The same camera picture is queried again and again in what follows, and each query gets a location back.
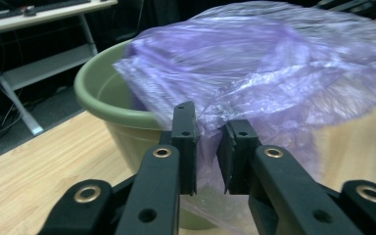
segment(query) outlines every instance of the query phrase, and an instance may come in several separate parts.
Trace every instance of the floor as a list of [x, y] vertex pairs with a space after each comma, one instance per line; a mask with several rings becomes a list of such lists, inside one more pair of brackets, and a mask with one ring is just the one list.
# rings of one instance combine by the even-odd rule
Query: floor
[[[83, 112], [76, 102], [72, 86], [59, 87], [51, 97], [34, 105], [30, 113], [36, 118], [44, 131], [62, 123]], [[15, 122], [10, 128], [0, 133], [0, 156], [34, 138], [24, 122], [16, 115], [9, 124]]]

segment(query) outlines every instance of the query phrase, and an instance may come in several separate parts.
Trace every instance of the white shelf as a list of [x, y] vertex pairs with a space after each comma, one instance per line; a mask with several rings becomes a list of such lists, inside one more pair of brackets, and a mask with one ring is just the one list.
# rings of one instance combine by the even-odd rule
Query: white shelf
[[85, 44], [31, 64], [3, 73], [12, 90], [17, 90], [37, 81], [86, 63], [93, 57], [92, 48]]

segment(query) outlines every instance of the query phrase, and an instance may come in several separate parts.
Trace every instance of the plastic bag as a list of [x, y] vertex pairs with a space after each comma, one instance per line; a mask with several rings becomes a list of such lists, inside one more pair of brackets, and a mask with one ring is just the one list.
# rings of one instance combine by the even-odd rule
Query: plastic bag
[[248, 119], [263, 144], [288, 149], [319, 179], [312, 131], [376, 107], [376, 23], [287, 3], [230, 4], [144, 31], [114, 66], [164, 129], [174, 106], [196, 104], [198, 195], [181, 206], [256, 234], [247, 196], [223, 195], [218, 128]]

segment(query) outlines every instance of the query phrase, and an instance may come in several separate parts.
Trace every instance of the desk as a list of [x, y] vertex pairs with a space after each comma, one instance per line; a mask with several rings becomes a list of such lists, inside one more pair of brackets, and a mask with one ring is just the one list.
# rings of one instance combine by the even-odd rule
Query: desk
[[[376, 182], [376, 110], [317, 133], [323, 183], [340, 190], [350, 179]], [[36, 234], [50, 209], [76, 182], [117, 185], [130, 176], [99, 119], [84, 112], [0, 157], [0, 234]], [[220, 228], [180, 234], [227, 234]]]
[[117, 2], [117, 0], [108, 0], [105, 2], [101, 2], [100, 0], [92, 0], [89, 3], [40, 12], [34, 17], [16, 16], [0, 20], [0, 32], [4, 32], [35, 24], [44, 24], [50, 21], [60, 20], [62, 18], [79, 16], [80, 24], [86, 37], [87, 43], [80, 47], [22, 66], [20, 68], [0, 71], [0, 84], [4, 89], [4, 93], [12, 100], [12, 102], [14, 102], [14, 105], [20, 111], [23, 121], [32, 134], [39, 134], [43, 131], [43, 129], [33, 118], [33, 116], [24, 108], [14, 91], [55, 75], [59, 72], [79, 66], [90, 60], [93, 56], [97, 55], [97, 49], [84, 14], [107, 8], [116, 4]]

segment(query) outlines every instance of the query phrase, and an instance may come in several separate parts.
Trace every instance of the table surface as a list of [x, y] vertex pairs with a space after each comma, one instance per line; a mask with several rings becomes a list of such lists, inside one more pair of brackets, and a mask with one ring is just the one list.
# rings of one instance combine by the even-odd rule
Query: table surface
[[[317, 133], [323, 184], [376, 183], [376, 110]], [[131, 175], [104, 123], [84, 112], [0, 157], [0, 234], [36, 234], [50, 209], [76, 182], [117, 185]], [[180, 234], [228, 234], [220, 228]]]
[[90, 3], [78, 4], [65, 8], [55, 9], [37, 13], [34, 17], [16, 16], [0, 20], [0, 32], [14, 30], [21, 27], [27, 27], [34, 24], [42, 24], [66, 17], [75, 16], [91, 11], [101, 10], [109, 6], [115, 5], [118, 0], [107, 0], [101, 2], [100, 0], [92, 0]]

